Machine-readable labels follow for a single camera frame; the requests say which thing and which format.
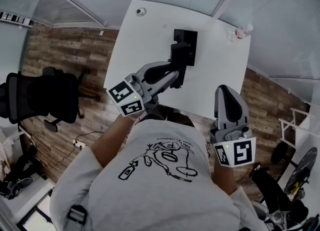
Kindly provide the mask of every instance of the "person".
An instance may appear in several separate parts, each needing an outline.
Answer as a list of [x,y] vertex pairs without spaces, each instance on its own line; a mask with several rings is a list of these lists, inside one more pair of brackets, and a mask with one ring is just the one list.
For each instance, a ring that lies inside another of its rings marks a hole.
[[233,170],[216,157],[211,176],[205,138],[187,116],[157,106],[134,122],[118,116],[64,171],[50,200],[58,231],[73,205],[87,211],[83,230],[261,230]]
[[[301,200],[291,201],[278,182],[268,173],[269,170],[268,167],[261,168],[261,163],[257,162],[249,177],[261,191],[269,214],[276,211],[283,212],[286,228],[290,229],[302,223],[307,218],[309,210]],[[275,225],[274,230],[280,231],[281,228]]]

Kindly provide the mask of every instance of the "electrical cable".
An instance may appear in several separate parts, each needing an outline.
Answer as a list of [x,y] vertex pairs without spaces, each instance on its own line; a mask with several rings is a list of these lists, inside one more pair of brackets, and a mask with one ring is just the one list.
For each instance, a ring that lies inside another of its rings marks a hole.
[[295,222],[294,220],[292,220],[292,219],[290,219],[290,218],[288,217],[288,214],[289,214],[289,213],[287,213],[287,214],[285,215],[285,217],[286,217],[288,220],[290,220],[290,221],[292,221],[292,222],[294,222],[294,223],[296,223],[296,224],[298,224],[298,225],[304,225],[304,224],[305,224],[306,219],[303,220],[304,223],[302,223],[302,222],[300,222],[300,223],[299,223],[299,222]]
[[74,146],[73,150],[71,150],[70,153],[67,156],[64,156],[61,161],[57,161],[54,166],[52,166],[52,167],[50,167],[48,169],[48,171],[50,171],[52,168],[56,167],[58,164],[62,163],[64,161],[64,159],[68,158],[72,154],[72,152],[75,151],[75,150],[76,150],[76,147]]
[[248,169],[246,170],[246,173],[243,175],[243,177],[240,178],[239,180],[237,180],[236,183],[242,181],[242,180],[247,176],[247,174],[248,174],[249,171],[252,171],[252,169],[248,168]]
[[210,156],[211,156],[211,154],[209,153],[210,144],[212,144],[212,143],[210,143],[210,142],[206,143],[206,152],[208,153],[208,158],[210,158]]
[[280,175],[280,174],[279,175],[273,175],[271,177],[277,177],[278,178],[279,176],[282,176],[282,175]]
[[75,137],[75,141],[77,141],[77,138],[79,138],[79,137],[83,137],[83,136],[87,136],[87,135],[89,135],[89,134],[92,134],[92,133],[105,133],[104,131],[92,131],[92,132],[89,132],[89,133],[87,133],[87,134],[81,134],[81,135],[78,135],[78,136],[76,136]]
[[251,185],[246,186],[243,190],[246,190],[246,189],[252,187],[252,186],[255,185],[255,184],[256,184],[256,183],[252,183]]

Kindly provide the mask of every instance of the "desk top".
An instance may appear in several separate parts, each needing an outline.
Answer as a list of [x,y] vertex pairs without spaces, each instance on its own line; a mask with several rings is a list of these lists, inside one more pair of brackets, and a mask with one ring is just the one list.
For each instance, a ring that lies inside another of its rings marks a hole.
[[[146,14],[137,16],[136,10]],[[198,32],[195,66],[187,66],[181,88],[160,93],[159,103],[199,116],[214,118],[215,91],[225,84],[240,93],[251,37],[228,43],[234,28],[199,12],[142,0],[127,10],[112,52],[104,88],[108,89],[151,62],[167,61],[174,29]]]

